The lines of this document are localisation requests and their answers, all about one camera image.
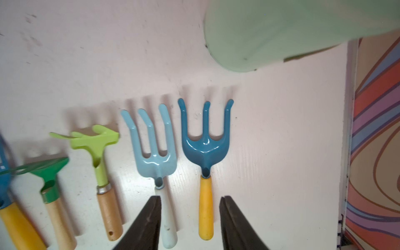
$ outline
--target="gardening tool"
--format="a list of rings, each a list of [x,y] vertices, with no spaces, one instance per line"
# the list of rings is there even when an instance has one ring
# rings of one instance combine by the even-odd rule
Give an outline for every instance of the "gardening tool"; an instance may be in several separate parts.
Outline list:
[[[103,152],[107,145],[118,142],[119,133],[101,125],[94,125],[92,129],[98,135],[88,136],[79,132],[71,132],[71,136],[63,136],[56,133],[50,133],[50,136],[68,139],[70,140],[71,148],[85,149],[92,156],[97,179],[97,200],[108,240],[114,241],[121,237],[123,228],[115,191],[108,182]]]
[[[208,110],[210,102],[204,103],[203,108],[203,135],[200,140],[192,141],[188,137],[188,116],[184,100],[178,100],[182,120],[182,148],[186,157],[202,169],[200,177],[199,202],[199,236],[203,240],[210,240],[214,235],[214,214],[212,207],[211,166],[222,161],[229,149],[230,109],[233,100],[226,103],[224,115],[224,135],[218,141],[210,138],[208,133]]]
[[[168,191],[166,188],[164,188],[163,178],[175,172],[176,152],[174,133],[172,132],[171,119],[170,115],[168,114],[168,109],[164,104],[160,104],[158,109],[161,113],[162,120],[164,121],[168,150],[166,156],[160,156],[158,154],[154,126],[144,109],[139,109],[138,113],[147,126],[151,151],[151,156],[149,158],[144,158],[142,155],[138,129],[128,111],[123,110],[121,111],[121,114],[130,130],[130,137],[132,139],[138,172],[143,177],[154,178],[156,195],[161,197],[161,238],[164,247],[169,249],[176,245],[178,241],[178,235],[176,234],[175,219],[172,213]]]
[[[0,216],[18,250],[45,250],[46,246],[15,202],[7,194],[11,174],[0,137]]]

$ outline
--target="rake tine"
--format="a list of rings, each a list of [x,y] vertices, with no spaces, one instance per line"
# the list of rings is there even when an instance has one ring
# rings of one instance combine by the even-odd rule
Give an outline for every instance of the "rake tine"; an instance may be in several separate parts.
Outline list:
[[[128,125],[128,128],[130,130],[130,138],[132,140],[132,145],[133,145],[133,153],[135,155],[136,161],[139,162],[144,159],[142,155],[142,147],[140,146],[140,140],[139,140],[139,134],[138,134],[138,129],[136,128],[135,123],[132,120],[132,117],[130,116],[129,112],[126,110],[121,111],[121,115],[124,118],[126,124]]]
[[[84,137],[85,135],[82,134],[82,133],[79,133],[79,132],[74,131],[74,132],[71,132],[71,136],[74,137],[74,138],[82,138],[82,137]]]
[[[225,114],[224,114],[224,135],[222,136],[222,140],[229,141],[230,134],[230,109],[232,108],[233,100],[230,99],[225,106]]]
[[[164,122],[168,154],[176,155],[174,132],[172,131],[172,124],[171,124],[171,119],[170,119],[170,115],[168,113],[167,106],[165,106],[165,104],[160,104],[158,106],[158,110],[160,111],[162,120]]]
[[[203,108],[203,138],[209,138],[210,137],[210,133],[208,130],[208,126],[209,126],[209,111],[210,110],[210,102],[205,102],[204,103],[204,108]]]
[[[154,131],[154,125],[152,121],[150,120],[149,115],[144,109],[139,109],[139,114],[142,117],[144,123],[147,126],[147,132],[149,136],[149,142],[150,142],[150,151],[151,154],[156,156],[158,154],[158,148],[157,148],[157,141],[156,141],[156,133]]]

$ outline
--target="white wall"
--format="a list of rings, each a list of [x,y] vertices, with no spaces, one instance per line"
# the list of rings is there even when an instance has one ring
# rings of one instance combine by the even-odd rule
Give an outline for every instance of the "white wall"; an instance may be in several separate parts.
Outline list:
[[[89,154],[69,149],[48,132],[67,134],[96,123],[119,130],[120,141],[107,147],[106,161],[126,230],[154,193],[154,182],[136,170],[119,110],[149,111],[165,149],[157,110],[163,102],[170,108],[178,150],[178,168],[169,177],[179,229],[174,249],[222,249],[218,203],[223,195],[234,198],[271,250],[335,249],[346,45],[255,72],[229,72],[204,46],[205,5],[199,0],[2,0],[0,131],[16,162],[65,150],[70,163],[58,179],[79,235],[77,249],[111,249],[116,242],[105,235]],[[206,99],[214,135],[222,133],[226,100],[235,100],[229,153],[212,167],[215,235],[209,242],[198,237],[200,168],[182,152],[179,97],[186,100],[189,132],[195,136],[201,134]],[[145,126],[136,118],[148,152]],[[26,174],[13,179],[11,191],[49,249],[57,249],[41,185]],[[13,249],[1,222],[0,242],[2,249]]]

